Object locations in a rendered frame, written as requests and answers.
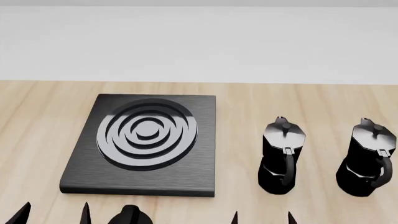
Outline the black flat stove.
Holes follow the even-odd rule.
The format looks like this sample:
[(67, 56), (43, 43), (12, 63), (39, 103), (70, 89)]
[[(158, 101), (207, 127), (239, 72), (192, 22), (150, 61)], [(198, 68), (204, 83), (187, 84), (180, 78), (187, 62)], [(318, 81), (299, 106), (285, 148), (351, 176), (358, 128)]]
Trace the black flat stove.
[(100, 94), (60, 191), (214, 197), (215, 137), (213, 95)]

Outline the black moka pot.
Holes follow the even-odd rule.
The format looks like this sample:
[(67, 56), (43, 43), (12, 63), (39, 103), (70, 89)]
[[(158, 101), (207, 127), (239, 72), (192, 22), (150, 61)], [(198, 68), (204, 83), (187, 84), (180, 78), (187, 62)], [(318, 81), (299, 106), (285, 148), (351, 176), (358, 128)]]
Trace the black moka pot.
[(266, 192), (284, 195), (294, 188), (297, 161), (305, 138), (303, 130), (285, 117), (279, 116), (266, 126), (257, 173), (258, 184)]
[(397, 137), (385, 126), (362, 118), (353, 127), (347, 156), (343, 159), (336, 181), (347, 194), (368, 197), (387, 184), (393, 175), (391, 156)]

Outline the black rounded stove knob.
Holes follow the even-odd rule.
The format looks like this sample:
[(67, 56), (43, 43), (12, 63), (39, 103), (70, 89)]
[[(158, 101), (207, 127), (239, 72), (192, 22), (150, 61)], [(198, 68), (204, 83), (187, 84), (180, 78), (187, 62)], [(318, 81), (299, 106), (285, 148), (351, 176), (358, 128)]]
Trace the black rounded stove knob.
[(125, 205), (108, 224), (153, 224), (151, 218), (136, 205)]

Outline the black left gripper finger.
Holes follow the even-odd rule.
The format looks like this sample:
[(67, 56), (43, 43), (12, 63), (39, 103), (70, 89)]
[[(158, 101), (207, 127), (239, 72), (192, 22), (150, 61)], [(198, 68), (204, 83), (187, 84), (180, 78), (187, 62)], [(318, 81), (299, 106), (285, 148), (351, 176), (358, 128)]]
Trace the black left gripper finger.
[(80, 224), (91, 224), (90, 207), (87, 202), (84, 204), (81, 213)]
[(5, 224), (27, 224), (30, 210), (31, 210), (31, 204), (27, 202)]

